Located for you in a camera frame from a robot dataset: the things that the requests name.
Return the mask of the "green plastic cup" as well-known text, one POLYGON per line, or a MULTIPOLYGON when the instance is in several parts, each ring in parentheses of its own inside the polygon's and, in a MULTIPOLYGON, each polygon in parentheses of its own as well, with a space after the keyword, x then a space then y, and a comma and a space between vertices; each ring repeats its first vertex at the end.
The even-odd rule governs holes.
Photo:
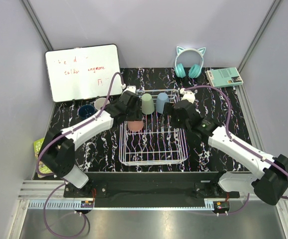
POLYGON ((149 93, 145 93, 141 97, 142 100, 142 113, 150 115, 155 111, 154 101, 149 93))

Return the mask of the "pink plastic cup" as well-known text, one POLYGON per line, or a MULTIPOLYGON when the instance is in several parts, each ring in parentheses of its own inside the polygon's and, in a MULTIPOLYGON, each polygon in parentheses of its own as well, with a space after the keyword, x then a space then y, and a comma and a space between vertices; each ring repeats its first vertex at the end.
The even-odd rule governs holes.
POLYGON ((128 121, 127 127, 131 132, 139 132, 143 129, 144 122, 141 121, 128 121))

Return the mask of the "light blue plastic cup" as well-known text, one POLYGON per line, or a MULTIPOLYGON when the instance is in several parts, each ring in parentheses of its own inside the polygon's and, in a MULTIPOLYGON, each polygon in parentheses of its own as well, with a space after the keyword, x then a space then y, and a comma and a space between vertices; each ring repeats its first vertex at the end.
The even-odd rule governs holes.
POLYGON ((169 102, 168 95, 164 92, 159 93, 156 99, 156 111, 162 114, 164 111, 164 105, 165 103, 168 103, 168 102, 169 102))

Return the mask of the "light blue handled mug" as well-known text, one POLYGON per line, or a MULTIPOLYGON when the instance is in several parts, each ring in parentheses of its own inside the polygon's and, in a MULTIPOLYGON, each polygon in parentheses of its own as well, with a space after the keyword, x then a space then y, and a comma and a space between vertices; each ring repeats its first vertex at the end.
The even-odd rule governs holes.
POLYGON ((106 98, 98 98, 94 102, 94 108, 97 111, 100 111, 103 107, 105 107, 109 103, 110 103, 110 101, 107 100, 106 98))

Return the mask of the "dark blue ceramic mug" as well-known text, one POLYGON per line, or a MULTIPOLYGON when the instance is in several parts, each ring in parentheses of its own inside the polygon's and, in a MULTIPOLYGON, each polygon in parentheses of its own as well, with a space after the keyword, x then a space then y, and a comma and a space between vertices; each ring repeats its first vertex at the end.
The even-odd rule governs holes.
POLYGON ((81 120, 86 120, 87 118, 93 116, 96 113, 96 109, 92 105, 83 105, 78 110, 78 115, 81 120))

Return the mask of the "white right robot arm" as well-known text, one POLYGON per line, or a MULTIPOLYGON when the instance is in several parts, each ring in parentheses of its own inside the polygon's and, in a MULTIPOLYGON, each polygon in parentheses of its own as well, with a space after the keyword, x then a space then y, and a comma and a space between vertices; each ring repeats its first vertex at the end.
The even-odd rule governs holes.
POLYGON ((220 172, 210 183, 215 197, 227 192, 254 193, 269 205, 276 205, 288 189, 288 158, 264 153, 238 137, 211 118, 203 118, 188 100, 165 103, 163 114, 170 126, 186 131, 189 136, 216 148, 245 166, 248 173, 220 172))

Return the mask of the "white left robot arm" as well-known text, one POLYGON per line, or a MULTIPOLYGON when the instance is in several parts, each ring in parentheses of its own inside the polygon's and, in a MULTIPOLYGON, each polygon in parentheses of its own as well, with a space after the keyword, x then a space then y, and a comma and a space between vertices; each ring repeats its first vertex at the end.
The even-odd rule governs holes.
POLYGON ((141 98, 136 94, 135 86, 128 86, 118 99, 103 106, 92 117, 62 130, 48 130, 38 160, 55 176, 73 184, 79 196, 87 197, 92 192, 92 185, 75 164, 75 151, 103 131, 141 117, 141 98))

